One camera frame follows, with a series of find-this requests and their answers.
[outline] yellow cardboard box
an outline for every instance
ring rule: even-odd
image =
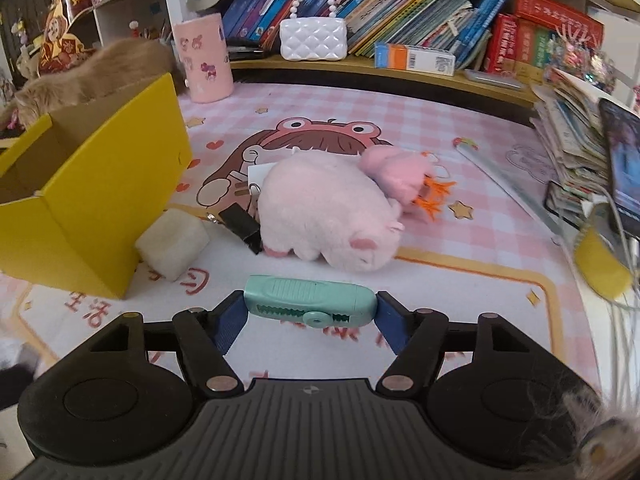
[[[190,161],[168,74],[41,117],[0,155],[0,271],[123,297]]]

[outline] pink plush toy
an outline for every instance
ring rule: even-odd
[[[358,166],[388,197],[398,200],[405,212],[426,211],[431,219],[440,212],[449,187],[455,184],[434,181],[434,168],[425,154],[397,146],[369,146]]]
[[[355,163],[319,150],[277,163],[258,198],[260,234],[269,256],[321,254],[341,270],[376,270],[398,250],[401,206],[388,200]]]

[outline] pearl handle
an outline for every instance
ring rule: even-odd
[[[291,3],[291,8],[289,9],[289,19],[293,20],[295,18],[298,17],[298,7],[300,6],[300,4],[302,2],[304,2],[305,0],[293,0]],[[329,4],[329,18],[335,18],[336,14],[336,8],[335,7],[335,0],[326,0],[326,2]]]

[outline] black binder clip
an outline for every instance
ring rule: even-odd
[[[262,239],[260,238],[260,224],[241,205],[235,203],[218,213],[217,219],[211,213],[207,213],[207,220],[214,224],[221,224],[239,237],[248,247],[259,254],[262,251]]]

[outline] teal plastic clip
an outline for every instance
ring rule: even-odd
[[[378,300],[372,290],[353,283],[255,274],[246,282],[244,304],[256,316],[326,328],[369,324],[376,315]]]

